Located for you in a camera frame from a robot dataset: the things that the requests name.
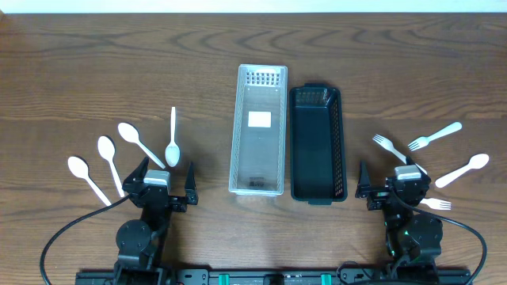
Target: green connector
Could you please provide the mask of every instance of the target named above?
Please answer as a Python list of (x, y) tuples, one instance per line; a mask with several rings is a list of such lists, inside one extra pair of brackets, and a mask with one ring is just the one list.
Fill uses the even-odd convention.
[(320, 280), (322, 281), (322, 285), (333, 285), (333, 277), (331, 274), (320, 275)]
[(229, 275), (228, 274), (220, 274), (219, 275), (219, 285), (229, 285)]

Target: spoon head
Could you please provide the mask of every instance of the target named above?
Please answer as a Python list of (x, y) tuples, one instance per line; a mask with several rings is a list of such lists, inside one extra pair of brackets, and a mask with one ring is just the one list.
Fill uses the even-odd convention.
[(76, 177), (83, 179), (88, 177), (88, 165), (81, 158), (69, 157), (67, 164), (69, 165), (69, 169), (71, 170), (72, 174), (74, 174)]
[(118, 132), (129, 143), (139, 142), (139, 132), (129, 123), (119, 123)]
[(176, 166), (177, 162), (180, 160), (180, 148), (171, 143), (166, 148), (166, 161), (170, 167)]
[(481, 169), (489, 160), (490, 157), (487, 154), (477, 154), (470, 158), (469, 165), (473, 169)]
[(114, 144), (110, 138), (102, 135), (98, 138), (97, 147), (98, 153), (101, 154), (105, 160), (112, 160), (114, 157)]

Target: plastic fork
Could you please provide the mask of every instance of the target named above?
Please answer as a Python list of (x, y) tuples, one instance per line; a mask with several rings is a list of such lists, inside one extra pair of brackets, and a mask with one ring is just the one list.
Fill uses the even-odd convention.
[[(373, 140), (378, 143), (381, 147), (383, 147), (386, 150), (389, 150), (391, 153), (396, 155), (399, 160), (401, 160), (403, 163), (406, 164), (406, 156), (401, 154), (399, 151), (395, 149), (395, 146), (393, 146), (392, 141), (389, 139), (384, 138), (382, 135), (375, 135), (373, 137)], [(423, 173), (428, 174), (425, 169), (423, 169), (419, 164), (415, 164)]]
[(421, 203), (426, 204), (428, 207), (432, 208), (433, 210), (451, 210), (451, 202), (444, 201), (441, 199), (435, 199), (435, 198), (424, 198), (421, 200)]
[(433, 135), (430, 135), (429, 137), (420, 137), (419, 139), (416, 139), (413, 142), (409, 143), (410, 151), (418, 150), (420, 148), (428, 146), (429, 142), (441, 138), (445, 135), (452, 134), (455, 131), (459, 131), (461, 130), (461, 127), (462, 125), (460, 122), (455, 122), (451, 123), (447, 127), (444, 127)]

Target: rectangular tray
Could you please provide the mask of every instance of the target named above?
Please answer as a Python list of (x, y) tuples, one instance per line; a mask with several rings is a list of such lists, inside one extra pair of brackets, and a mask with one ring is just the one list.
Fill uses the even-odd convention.
[(347, 198), (340, 91), (305, 84), (289, 95), (292, 198), (310, 204)]
[(234, 111), (229, 191), (284, 192), (287, 67), (242, 64)]

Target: spoon handle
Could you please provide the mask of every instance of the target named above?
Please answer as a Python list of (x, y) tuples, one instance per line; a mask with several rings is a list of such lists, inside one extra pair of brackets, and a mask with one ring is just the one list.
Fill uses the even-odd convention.
[(174, 142), (174, 129), (176, 128), (176, 107), (171, 108), (171, 142)]
[(118, 176), (118, 171), (116, 170), (113, 161), (109, 162), (109, 167), (111, 167), (112, 178), (114, 180), (114, 184), (116, 185), (116, 189), (118, 190), (118, 194), (120, 194), (120, 197), (123, 198), (125, 197), (125, 192), (121, 186), (120, 177)]
[(93, 182), (89, 177), (85, 178), (85, 180), (88, 182), (95, 194), (97, 194), (98, 198), (105, 204), (105, 206), (111, 206), (111, 202), (109, 202), (108, 197), (104, 195), (103, 191), (99, 189), (95, 182)]
[(166, 168), (166, 166), (164, 165), (164, 163), (160, 159), (158, 159), (155, 156), (155, 154), (151, 152), (151, 150), (148, 150), (148, 148), (145, 147), (141, 142), (139, 142), (139, 146), (151, 158), (152, 161), (154, 161), (158, 166), (160, 166), (161, 169), (165, 169)]
[(448, 174), (438, 178), (435, 181), (435, 185), (438, 188), (445, 187), (447, 184), (453, 182), (456, 178), (462, 176), (468, 170), (470, 170), (470, 166), (465, 165), (464, 167), (462, 167), (460, 169), (454, 170), (453, 172), (448, 173)]
[(443, 129), (441, 129), (438, 132), (434, 133), (433, 135), (430, 135), (428, 137), (428, 140), (431, 142), (434, 139), (438, 139), (438, 138), (441, 138), (441, 137), (443, 137), (445, 135), (452, 134), (455, 131), (461, 130), (461, 127), (462, 127), (462, 125), (461, 125), (460, 122), (451, 123), (447, 127), (444, 127)]

